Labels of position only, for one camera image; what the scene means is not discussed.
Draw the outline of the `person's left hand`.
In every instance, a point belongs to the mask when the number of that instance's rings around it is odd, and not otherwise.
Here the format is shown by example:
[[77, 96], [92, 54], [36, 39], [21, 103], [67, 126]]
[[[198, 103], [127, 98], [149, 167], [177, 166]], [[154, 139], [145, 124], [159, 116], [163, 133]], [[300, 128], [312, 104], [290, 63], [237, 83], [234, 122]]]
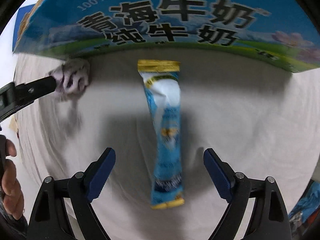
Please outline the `person's left hand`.
[[7, 159], [5, 162], [2, 189], [4, 191], [3, 205], [5, 211], [19, 220], [23, 215], [24, 195], [17, 179], [16, 166], [11, 159]]

